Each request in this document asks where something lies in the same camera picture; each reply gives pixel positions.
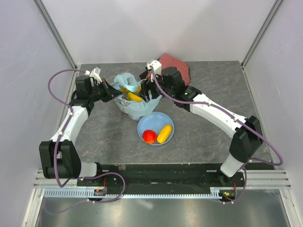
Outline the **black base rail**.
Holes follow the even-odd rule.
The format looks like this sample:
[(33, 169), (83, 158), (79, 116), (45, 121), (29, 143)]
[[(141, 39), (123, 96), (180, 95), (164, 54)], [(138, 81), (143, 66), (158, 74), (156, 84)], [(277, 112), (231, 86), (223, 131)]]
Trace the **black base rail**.
[(219, 170), (220, 164), (135, 164), (119, 169), (117, 165), (97, 164), (96, 176), (107, 172), (120, 174), (125, 180), (125, 189), (131, 191), (139, 186), (153, 184), (177, 184), (193, 187), (242, 187), (244, 174), (237, 172), (227, 177)]

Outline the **folded red t-shirt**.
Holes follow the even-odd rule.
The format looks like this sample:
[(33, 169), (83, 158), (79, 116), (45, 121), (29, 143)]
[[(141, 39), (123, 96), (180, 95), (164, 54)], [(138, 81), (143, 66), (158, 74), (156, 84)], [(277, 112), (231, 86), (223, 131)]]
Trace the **folded red t-shirt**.
[(184, 81), (185, 85), (190, 83), (190, 68), (184, 61), (174, 58), (167, 53), (163, 54), (159, 59), (156, 60), (161, 64), (162, 72), (165, 68), (175, 67), (181, 73), (182, 80)]

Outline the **light blue plastic bag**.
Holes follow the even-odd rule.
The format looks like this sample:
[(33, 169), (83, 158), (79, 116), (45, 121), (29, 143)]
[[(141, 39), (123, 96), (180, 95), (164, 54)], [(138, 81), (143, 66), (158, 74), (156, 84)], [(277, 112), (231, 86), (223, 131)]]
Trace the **light blue plastic bag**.
[[(121, 91), (121, 87), (125, 87), (130, 90), (130, 92), (136, 91), (138, 86), (141, 86), (142, 80), (137, 81), (133, 74), (131, 73), (122, 73), (118, 74), (113, 82), (112, 86)], [(143, 116), (150, 115), (155, 107), (160, 102), (162, 96), (159, 96), (156, 99), (151, 99), (148, 102), (142, 100), (141, 102), (129, 101), (127, 99), (127, 93), (122, 93), (122, 95), (114, 98), (114, 101), (118, 108), (127, 114), (131, 119), (137, 121)]]

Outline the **yellow banana bunch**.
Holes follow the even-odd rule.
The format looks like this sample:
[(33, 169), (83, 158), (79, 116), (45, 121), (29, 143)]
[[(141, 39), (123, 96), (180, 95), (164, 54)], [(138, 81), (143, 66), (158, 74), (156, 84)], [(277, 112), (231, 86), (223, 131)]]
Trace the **yellow banana bunch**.
[(129, 101), (135, 101), (135, 102), (141, 102), (143, 99), (141, 97), (139, 97), (138, 95), (132, 93), (132, 92), (128, 92), (127, 93), (127, 99)]
[[(140, 91), (141, 91), (141, 86), (138, 86), (138, 87), (137, 87), (137, 90), (136, 90), (136, 91), (133, 91), (132, 93), (138, 94)], [(126, 89), (125, 87), (121, 87), (121, 92), (122, 92), (122, 93), (129, 93), (130, 90)]]

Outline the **yellow mango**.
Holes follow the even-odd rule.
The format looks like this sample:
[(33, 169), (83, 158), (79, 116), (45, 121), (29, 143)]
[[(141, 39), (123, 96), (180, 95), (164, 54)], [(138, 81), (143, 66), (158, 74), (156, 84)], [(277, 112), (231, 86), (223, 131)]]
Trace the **yellow mango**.
[(169, 124), (165, 125), (157, 136), (157, 142), (159, 144), (165, 143), (171, 133), (172, 133), (172, 126)]

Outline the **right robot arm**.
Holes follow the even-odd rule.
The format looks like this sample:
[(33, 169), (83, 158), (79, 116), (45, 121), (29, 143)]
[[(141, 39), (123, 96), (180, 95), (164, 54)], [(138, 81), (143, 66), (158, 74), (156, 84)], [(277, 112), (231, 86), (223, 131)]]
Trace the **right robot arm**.
[(217, 181), (228, 186), (234, 180), (235, 173), (254, 155), (262, 145), (262, 130), (259, 119), (235, 114), (218, 105), (199, 89), (187, 86), (181, 73), (175, 67), (161, 70), (161, 74), (152, 77), (152, 69), (147, 67), (140, 74), (140, 97), (149, 102), (166, 93), (180, 108), (197, 114), (223, 130), (231, 139), (229, 155), (220, 167)]

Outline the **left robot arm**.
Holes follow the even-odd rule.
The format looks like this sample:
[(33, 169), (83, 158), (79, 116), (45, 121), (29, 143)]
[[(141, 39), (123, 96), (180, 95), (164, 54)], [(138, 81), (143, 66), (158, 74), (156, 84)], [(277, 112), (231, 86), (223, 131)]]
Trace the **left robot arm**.
[(90, 76), (77, 77), (75, 86), (67, 105), (67, 115), (60, 128), (49, 141), (42, 141), (39, 145), (42, 171), (46, 179), (84, 177), (93, 186), (99, 186), (104, 181), (100, 164), (81, 161), (74, 144), (95, 103), (106, 103), (122, 92), (109, 85), (105, 79), (97, 80)]

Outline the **blue plate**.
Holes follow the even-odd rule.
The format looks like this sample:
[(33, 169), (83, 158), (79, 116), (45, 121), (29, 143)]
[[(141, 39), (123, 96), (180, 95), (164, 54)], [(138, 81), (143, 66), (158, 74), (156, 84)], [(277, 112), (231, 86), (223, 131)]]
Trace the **blue plate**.
[[(164, 113), (152, 112), (150, 115), (142, 117), (138, 122), (137, 132), (141, 139), (142, 139), (142, 134), (145, 130), (153, 130), (154, 132), (156, 132), (158, 136), (162, 128), (167, 124), (172, 126), (172, 133), (170, 134), (169, 138), (165, 142), (167, 143), (172, 138), (175, 127), (172, 119)], [(159, 144), (156, 141), (154, 144), (151, 145), (158, 146), (158, 145), (164, 145), (165, 143)]]

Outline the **red apple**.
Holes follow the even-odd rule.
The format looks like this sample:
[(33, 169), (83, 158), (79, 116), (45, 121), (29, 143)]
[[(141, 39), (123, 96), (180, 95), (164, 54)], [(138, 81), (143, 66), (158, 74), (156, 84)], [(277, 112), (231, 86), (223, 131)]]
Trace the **red apple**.
[(145, 130), (142, 134), (142, 139), (148, 144), (154, 144), (157, 140), (157, 134), (153, 130)]

